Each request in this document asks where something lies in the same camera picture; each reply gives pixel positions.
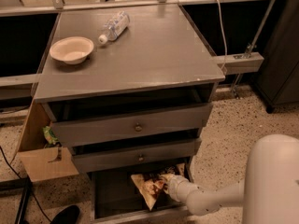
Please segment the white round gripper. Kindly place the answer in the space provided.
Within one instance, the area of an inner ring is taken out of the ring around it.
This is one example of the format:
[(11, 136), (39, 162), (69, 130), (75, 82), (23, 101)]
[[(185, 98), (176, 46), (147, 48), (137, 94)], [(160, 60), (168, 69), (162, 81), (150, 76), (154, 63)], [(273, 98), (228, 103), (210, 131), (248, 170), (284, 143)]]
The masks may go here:
[(193, 191), (199, 190), (198, 185), (181, 175), (167, 174), (163, 176), (163, 179), (167, 185), (168, 194), (177, 202), (185, 203)]

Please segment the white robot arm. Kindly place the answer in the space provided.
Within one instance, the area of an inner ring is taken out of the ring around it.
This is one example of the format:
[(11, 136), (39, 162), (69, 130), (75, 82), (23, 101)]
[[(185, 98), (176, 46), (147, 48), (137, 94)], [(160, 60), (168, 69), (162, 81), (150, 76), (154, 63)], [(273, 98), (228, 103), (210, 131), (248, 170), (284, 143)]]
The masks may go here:
[(299, 224), (299, 140), (270, 134), (252, 147), (245, 178), (207, 190), (181, 175), (167, 178), (170, 197), (195, 216), (241, 206), (242, 224)]

